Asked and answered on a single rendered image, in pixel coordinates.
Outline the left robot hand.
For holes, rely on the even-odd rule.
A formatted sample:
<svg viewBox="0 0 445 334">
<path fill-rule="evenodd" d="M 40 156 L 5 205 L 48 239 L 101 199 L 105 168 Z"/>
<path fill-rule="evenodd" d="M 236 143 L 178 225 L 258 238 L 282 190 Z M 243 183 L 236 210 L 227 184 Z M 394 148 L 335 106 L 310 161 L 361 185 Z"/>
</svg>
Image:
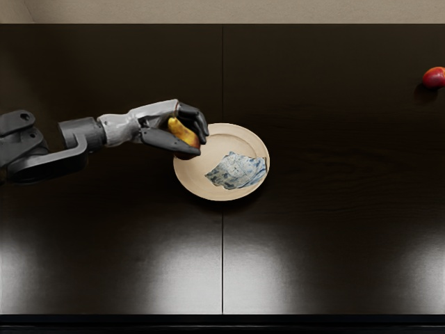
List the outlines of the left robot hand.
<svg viewBox="0 0 445 334">
<path fill-rule="evenodd" d="M 166 130 L 165 124 L 171 117 L 193 131 L 200 144 L 207 142 L 209 128 L 201 110 L 177 99 L 139 106 L 125 114 L 105 114 L 98 117 L 98 122 L 104 128 L 107 147 L 133 142 L 199 156 L 199 148 L 192 147 Z"/>
</svg>

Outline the yellow red pear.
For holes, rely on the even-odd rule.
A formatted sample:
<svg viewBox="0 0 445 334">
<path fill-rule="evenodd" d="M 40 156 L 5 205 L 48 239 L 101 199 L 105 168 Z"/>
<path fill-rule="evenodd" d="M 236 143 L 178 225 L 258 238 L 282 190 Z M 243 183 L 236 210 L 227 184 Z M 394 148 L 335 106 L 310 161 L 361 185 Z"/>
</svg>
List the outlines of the yellow red pear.
<svg viewBox="0 0 445 334">
<path fill-rule="evenodd" d="M 177 118 L 170 117 L 168 119 L 168 131 L 189 146 L 200 149 L 201 144 L 198 135 L 185 127 Z"/>
</svg>

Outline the beige plate with blue pattern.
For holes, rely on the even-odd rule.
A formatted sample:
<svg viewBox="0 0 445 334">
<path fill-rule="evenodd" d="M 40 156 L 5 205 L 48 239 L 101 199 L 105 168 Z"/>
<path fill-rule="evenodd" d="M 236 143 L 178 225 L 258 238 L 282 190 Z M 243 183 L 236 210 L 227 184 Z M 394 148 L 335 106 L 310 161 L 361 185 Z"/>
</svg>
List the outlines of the beige plate with blue pattern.
<svg viewBox="0 0 445 334">
<path fill-rule="evenodd" d="M 236 200 L 255 191 L 270 169 L 264 142 L 249 129 L 230 123 L 211 124 L 209 131 L 200 156 L 173 160 L 181 184 L 213 201 Z"/>
</svg>

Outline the red yellow apple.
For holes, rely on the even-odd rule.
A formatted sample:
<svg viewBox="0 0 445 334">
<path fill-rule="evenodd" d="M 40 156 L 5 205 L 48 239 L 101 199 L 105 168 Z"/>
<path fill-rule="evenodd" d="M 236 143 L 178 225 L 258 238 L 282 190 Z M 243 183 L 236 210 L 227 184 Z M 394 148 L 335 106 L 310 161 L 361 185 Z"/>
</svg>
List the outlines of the red yellow apple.
<svg viewBox="0 0 445 334">
<path fill-rule="evenodd" d="M 430 68 L 422 78 L 422 84 L 431 90 L 445 87 L 445 67 Z"/>
</svg>

